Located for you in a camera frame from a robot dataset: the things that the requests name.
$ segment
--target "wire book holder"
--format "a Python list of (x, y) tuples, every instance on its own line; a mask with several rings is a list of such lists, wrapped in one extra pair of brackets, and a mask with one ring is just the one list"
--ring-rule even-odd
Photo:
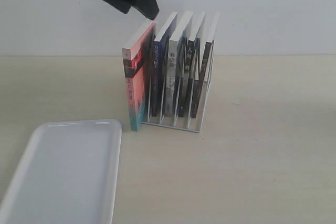
[(196, 43), (196, 50), (194, 52), (194, 60), (192, 63), (192, 71), (191, 71), (191, 79), (192, 81), (192, 86), (191, 86), (191, 92), (187, 94), (187, 101), (188, 101), (188, 108), (186, 110), (186, 113), (184, 114), (184, 117), (178, 116), (178, 107), (179, 107), (179, 97), (180, 97), (180, 88), (182, 84), (182, 77), (183, 77), (183, 72), (184, 72), (184, 60), (179, 61), (177, 64), (180, 66), (178, 69), (180, 69), (180, 74), (178, 75), (178, 85), (177, 85), (177, 94), (176, 94), (176, 99), (175, 99), (175, 110), (174, 114), (172, 117), (167, 117), (164, 115), (165, 111), (165, 95), (166, 95), (166, 68), (167, 68), (167, 62), (166, 62), (166, 57), (163, 62), (164, 64), (164, 81), (163, 81), (163, 88), (162, 88), (162, 95), (161, 95), (161, 103), (160, 103), (160, 112), (158, 116), (152, 116), (151, 113), (151, 80), (149, 82), (149, 90), (148, 90), (148, 103), (147, 103), (147, 111), (144, 116), (143, 124), (148, 124), (148, 125), (155, 125), (155, 126), (160, 126), (160, 127), (166, 127), (166, 128), (171, 128), (171, 129), (177, 129), (177, 130), (183, 130), (183, 131), (190, 131), (190, 132), (196, 132), (200, 133), (202, 131), (202, 125), (203, 125), (203, 120), (204, 120), (204, 114), (205, 114), (205, 108), (206, 108), (206, 103), (209, 95), (209, 89), (211, 85), (211, 75), (212, 75), (212, 68), (213, 68), (213, 61), (214, 61), (214, 41), (212, 42), (211, 45), (211, 50), (209, 54), (209, 59), (208, 59), (208, 64), (206, 66), (206, 74), (203, 82), (203, 88), (202, 88), (202, 93), (201, 97), (199, 99), (199, 105), (198, 105), (198, 112), (197, 112), (197, 117), (192, 118), (191, 116), (191, 106), (192, 106), (192, 101), (195, 98), (194, 90), (195, 86), (199, 81), (199, 75), (201, 71), (201, 52), (200, 52), (200, 40), (197, 40)]

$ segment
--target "book stand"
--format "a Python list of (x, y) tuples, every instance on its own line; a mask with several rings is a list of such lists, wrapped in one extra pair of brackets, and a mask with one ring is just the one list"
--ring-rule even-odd
[(184, 113), (184, 117), (178, 116), (178, 100), (179, 100), (180, 88), (182, 84), (181, 77), (183, 76), (183, 69), (184, 69), (184, 66), (183, 66), (184, 63), (182, 62), (181, 63), (182, 67), (180, 68), (181, 72), (180, 72), (180, 77), (179, 77), (179, 84), (177, 87), (177, 95), (176, 95), (176, 100), (175, 100), (174, 115), (172, 117), (164, 116), (164, 110), (165, 110), (164, 97), (165, 97), (165, 91), (166, 91), (166, 75), (165, 75), (163, 89), (162, 89), (163, 95), (161, 96), (161, 106), (159, 108), (160, 112), (158, 113), (158, 116), (155, 116), (155, 117), (152, 116), (151, 114), (151, 85), (149, 85), (148, 109), (147, 109), (147, 112), (143, 120), (144, 124), (166, 127), (166, 128), (176, 129), (176, 130), (196, 132), (196, 133), (201, 132), (203, 120), (204, 120), (206, 102), (208, 99), (209, 89), (210, 89), (210, 84), (211, 84), (211, 74), (212, 74), (212, 67), (213, 67), (213, 61), (214, 61), (213, 48), (214, 48), (214, 41), (211, 46), (211, 52), (210, 52), (208, 64), (206, 67), (206, 75), (205, 75), (205, 79), (203, 83), (201, 98), (199, 100), (197, 117), (196, 118), (191, 117), (191, 105), (192, 105), (192, 100), (195, 97), (194, 95), (195, 83), (197, 82), (198, 76), (200, 74), (200, 68), (201, 68), (200, 65), (202, 62), (202, 59), (200, 59), (199, 43), (198, 43), (198, 47), (195, 50), (195, 55), (194, 55), (195, 60), (193, 62), (193, 68), (192, 68), (193, 69), (192, 75), (194, 77), (193, 78), (194, 81), (192, 83), (191, 92), (189, 93), (189, 96), (187, 97), (188, 108)]

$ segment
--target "wall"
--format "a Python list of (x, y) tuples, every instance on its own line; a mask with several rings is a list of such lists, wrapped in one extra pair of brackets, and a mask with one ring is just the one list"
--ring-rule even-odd
[[(171, 11), (222, 12), (217, 55), (335, 54), (335, 0), (158, 0)], [(0, 0), (0, 55), (121, 55), (142, 23), (99, 0)]]

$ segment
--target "table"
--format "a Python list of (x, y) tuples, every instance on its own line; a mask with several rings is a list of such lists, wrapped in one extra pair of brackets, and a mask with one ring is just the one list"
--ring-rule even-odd
[(336, 57), (216, 57), (203, 132), (131, 132), (121, 58), (0, 58), (0, 199), (45, 122), (122, 122), (114, 222), (334, 223)]

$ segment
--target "white book spine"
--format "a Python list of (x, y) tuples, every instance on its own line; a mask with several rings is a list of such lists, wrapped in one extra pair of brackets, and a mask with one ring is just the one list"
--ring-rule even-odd
[(169, 41), (169, 53), (167, 58), (165, 116), (173, 116), (174, 114), (177, 45), (177, 41)]

